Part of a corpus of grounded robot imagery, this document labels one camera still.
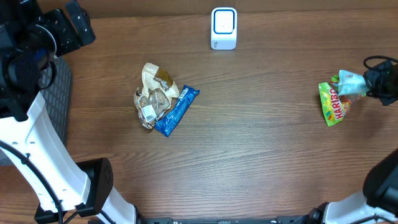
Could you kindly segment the light teal snack packet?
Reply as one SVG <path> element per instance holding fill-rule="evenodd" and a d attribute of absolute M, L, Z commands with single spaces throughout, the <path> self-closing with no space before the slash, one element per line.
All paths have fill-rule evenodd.
<path fill-rule="evenodd" d="M 338 81 L 338 95 L 365 95 L 369 88 L 362 75 L 347 70 L 340 70 Z"/>

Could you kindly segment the green gummy candy bag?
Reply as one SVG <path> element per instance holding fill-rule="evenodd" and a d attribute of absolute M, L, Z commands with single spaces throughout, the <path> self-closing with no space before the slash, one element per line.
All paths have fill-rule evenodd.
<path fill-rule="evenodd" d="M 342 80 L 340 75 L 334 75 L 329 83 L 323 82 L 318 85 L 322 113 L 327 126 L 333 126 L 342 121 L 352 105 L 366 96 L 365 93 L 339 96 L 338 85 Z"/>

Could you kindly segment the beige brown snack bag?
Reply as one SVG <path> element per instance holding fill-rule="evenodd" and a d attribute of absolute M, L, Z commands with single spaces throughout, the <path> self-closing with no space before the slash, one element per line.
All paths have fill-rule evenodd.
<path fill-rule="evenodd" d="M 153 129 L 156 122 L 171 108 L 172 100 L 180 91 L 175 81 L 163 68 L 146 63 L 142 69 L 142 90 L 137 88 L 134 105 L 143 127 Z"/>

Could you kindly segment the blue cookie packet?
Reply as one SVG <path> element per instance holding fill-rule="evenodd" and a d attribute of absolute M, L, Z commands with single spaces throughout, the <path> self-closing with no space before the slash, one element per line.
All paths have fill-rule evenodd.
<path fill-rule="evenodd" d="M 168 138 L 199 94 L 200 90 L 184 85 L 174 108 L 168 112 L 166 116 L 156 122 L 155 129 Z"/>

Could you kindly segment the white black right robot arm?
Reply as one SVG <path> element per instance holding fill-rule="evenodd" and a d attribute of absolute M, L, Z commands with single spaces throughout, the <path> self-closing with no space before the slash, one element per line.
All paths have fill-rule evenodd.
<path fill-rule="evenodd" d="M 342 121 L 352 104 L 364 97 L 377 98 L 382 105 L 397 101 L 397 59 L 380 55 L 382 62 L 366 66 L 358 75 L 340 70 L 330 82 L 318 86 L 322 111 L 328 126 Z M 293 224 L 397 223 L 397 152 L 375 165 L 363 189 L 339 202 L 325 202 L 310 213 L 288 219 Z"/>

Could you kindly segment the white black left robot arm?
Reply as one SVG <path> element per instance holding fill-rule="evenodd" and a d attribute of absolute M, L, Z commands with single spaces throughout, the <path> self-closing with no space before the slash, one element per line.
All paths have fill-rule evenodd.
<path fill-rule="evenodd" d="M 103 223 L 140 222 L 113 185 L 106 158 L 75 162 L 46 110 L 42 71 L 54 59 L 95 41 L 88 13 L 76 2 L 42 12 L 36 1 L 1 2 L 1 150 L 39 198 L 37 223 L 97 216 Z"/>

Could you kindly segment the white barcode scanner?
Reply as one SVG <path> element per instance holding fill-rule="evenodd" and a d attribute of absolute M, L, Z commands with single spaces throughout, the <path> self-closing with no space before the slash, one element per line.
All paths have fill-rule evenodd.
<path fill-rule="evenodd" d="M 237 43 L 238 13 L 233 7 L 216 7 L 211 12 L 211 48 L 234 50 Z"/>

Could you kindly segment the grey plastic mesh basket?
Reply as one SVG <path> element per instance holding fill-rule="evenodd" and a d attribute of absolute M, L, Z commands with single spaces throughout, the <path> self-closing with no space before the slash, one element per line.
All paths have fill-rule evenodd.
<path fill-rule="evenodd" d="M 32 52 L 3 52 L 1 55 L 1 137 L 28 124 L 27 112 L 42 96 L 51 124 L 63 144 L 67 139 L 68 113 L 72 94 L 72 73 L 66 61 L 58 57 L 44 63 L 35 61 Z"/>

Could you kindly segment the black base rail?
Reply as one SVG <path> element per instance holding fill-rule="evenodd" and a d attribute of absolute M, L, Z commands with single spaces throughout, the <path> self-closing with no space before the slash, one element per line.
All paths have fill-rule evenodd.
<path fill-rule="evenodd" d="M 279 216 L 276 218 L 242 218 L 242 219 L 172 219 L 145 218 L 148 224 L 291 224 L 299 216 Z"/>

